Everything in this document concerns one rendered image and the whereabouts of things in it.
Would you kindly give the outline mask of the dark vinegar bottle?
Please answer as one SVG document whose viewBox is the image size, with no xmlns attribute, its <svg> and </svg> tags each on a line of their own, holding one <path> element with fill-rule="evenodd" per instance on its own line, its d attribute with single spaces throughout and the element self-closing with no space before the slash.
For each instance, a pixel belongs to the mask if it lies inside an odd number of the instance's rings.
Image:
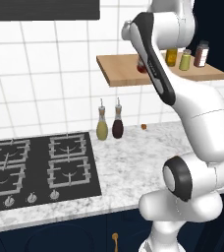
<svg viewBox="0 0 224 252">
<path fill-rule="evenodd" d="M 115 120 L 112 127 L 112 135 L 115 139 L 120 139 L 124 133 L 124 126 L 121 118 L 122 105 L 117 102 L 115 106 Z"/>
</svg>

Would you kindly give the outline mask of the yellow oil bottle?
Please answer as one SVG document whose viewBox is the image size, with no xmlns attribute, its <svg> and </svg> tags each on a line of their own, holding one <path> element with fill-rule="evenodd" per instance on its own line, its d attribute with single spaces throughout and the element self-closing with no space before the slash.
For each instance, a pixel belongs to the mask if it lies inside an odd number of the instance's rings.
<svg viewBox="0 0 224 252">
<path fill-rule="evenodd" d="M 108 127 L 105 120 L 105 106 L 102 104 L 102 102 L 98 107 L 98 112 L 99 120 L 96 127 L 96 136 L 98 140 L 105 141 L 108 135 Z"/>
</svg>

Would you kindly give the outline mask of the yellow condiment jar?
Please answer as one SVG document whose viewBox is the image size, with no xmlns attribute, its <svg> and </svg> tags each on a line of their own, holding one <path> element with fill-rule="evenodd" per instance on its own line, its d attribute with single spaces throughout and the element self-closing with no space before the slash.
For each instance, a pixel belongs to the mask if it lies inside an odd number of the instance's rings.
<svg viewBox="0 0 224 252">
<path fill-rule="evenodd" d="M 166 51 L 165 61 L 169 67 L 173 67 L 176 65 L 177 53 L 177 48 L 170 48 Z"/>
</svg>

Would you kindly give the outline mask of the green shaker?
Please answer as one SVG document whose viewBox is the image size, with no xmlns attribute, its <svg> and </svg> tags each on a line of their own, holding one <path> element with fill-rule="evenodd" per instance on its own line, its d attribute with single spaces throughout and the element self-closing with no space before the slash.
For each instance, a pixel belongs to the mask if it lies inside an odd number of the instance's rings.
<svg viewBox="0 0 224 252">
<path fill-rule="evenodd" d="M 190 62 L 191 62 L 191 51 L 189 49 L 185 49 L 183 51 L 179 69 L 181 71 L 188 71 L 190 69 Z"/>
</svg>

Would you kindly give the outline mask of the brown condiment bottle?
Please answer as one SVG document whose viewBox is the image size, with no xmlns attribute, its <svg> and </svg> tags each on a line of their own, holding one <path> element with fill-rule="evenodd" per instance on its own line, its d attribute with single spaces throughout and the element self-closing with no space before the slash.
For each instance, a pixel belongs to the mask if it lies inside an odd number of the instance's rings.
<svg viewBox="0 0 224 252">
<path fill-rule="evenodd" d="M 209 51 L 209 42 L 206 40 L 202 40 L 198 46 L 196 47 L 196 55 L 194 65 L 196 67 L 204 67 L 207 59 Z"/>
</svg>

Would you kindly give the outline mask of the dark blue tall cabinet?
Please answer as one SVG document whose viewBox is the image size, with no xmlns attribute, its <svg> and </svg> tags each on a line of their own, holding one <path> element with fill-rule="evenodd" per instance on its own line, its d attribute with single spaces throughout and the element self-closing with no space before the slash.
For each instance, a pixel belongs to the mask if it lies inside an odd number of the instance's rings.
<svg viewBox="0 0 224 252">
<path fill-rule="evenodd" d="M 224 72 L 224 0 L 195 0 L 194 14 L 197 29 L 189 49 L 196 53 L 199 42 L 207 40 L 207 63 Z M 220 91 L 224 90 L 224 81 L 212 85 Z"/>
</svg>

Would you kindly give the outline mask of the wooden shelf board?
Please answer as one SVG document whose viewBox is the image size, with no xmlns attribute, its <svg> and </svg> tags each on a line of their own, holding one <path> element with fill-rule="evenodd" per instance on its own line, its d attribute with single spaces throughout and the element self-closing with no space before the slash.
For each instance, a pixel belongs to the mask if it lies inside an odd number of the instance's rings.
<svg viewBox="0 0 224 252">
<path fill-rule="evenodd" d="M 177 55 L 176 65 L 170 70 L 185 79 L 193 81 L 224 80 L 224 72 L 205 64 L 204 67 L 194 66 L 194 58 L 191 57 L 190 69 L 181 71 L 179 63 L 182 53 Z M 137 70 L 138 56 L 136 54 L 99 55 L 96 62 L 110 87 L 128 87 L 149 85 L 150 79 L 146 73 Z"/>
</svg>

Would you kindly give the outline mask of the red jar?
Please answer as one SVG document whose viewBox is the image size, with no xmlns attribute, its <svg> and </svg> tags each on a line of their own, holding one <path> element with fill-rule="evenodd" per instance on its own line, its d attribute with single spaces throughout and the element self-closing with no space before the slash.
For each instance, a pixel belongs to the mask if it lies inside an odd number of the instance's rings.
<svg viewBox="0 0 224 252">
<path fill-rule="evenodd" d="M 146 68 L 141 60 L 140 57 L 138 57 L 138 65 L 137 65 L 137 69 L 140 73 L 145 73 L 146 72 Z"/>
</svg>

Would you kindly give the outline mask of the black gas hob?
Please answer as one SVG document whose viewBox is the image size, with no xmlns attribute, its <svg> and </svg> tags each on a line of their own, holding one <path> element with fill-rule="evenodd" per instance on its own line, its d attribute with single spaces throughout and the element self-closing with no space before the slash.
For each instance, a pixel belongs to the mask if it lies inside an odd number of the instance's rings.
<svg viewBox="0 0 224 252">
<path fill-rule="evenodd" d="M 0 141 L 0 211 L 100 194 L 88 132 Z"/>
</svg>

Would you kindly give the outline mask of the dark blue base cabinets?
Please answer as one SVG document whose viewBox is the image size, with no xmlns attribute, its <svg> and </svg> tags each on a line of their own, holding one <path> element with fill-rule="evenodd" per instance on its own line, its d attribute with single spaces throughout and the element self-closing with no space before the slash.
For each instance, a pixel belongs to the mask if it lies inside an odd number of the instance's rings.
<svg viewBox="0 0 224 252">
<path fill-rule="evenodd" d="M 138 252 L 151 223 L 137 210 L 0 232 L 0 252 Z M 178 240 L 186 252 L 224 252 L 224 212 L 217 220 L 186 223 Z"/>
</svg>

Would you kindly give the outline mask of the black range hood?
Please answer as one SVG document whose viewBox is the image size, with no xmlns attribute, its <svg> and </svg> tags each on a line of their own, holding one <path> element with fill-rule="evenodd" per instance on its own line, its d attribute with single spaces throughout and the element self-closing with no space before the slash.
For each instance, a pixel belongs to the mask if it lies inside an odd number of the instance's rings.
<svg viewBox="0 0 224 252">
<path fill-rule="evenodd" d="M 99 19 L 99 0 L 0 0 L 0 22 Z"/>
</svg>

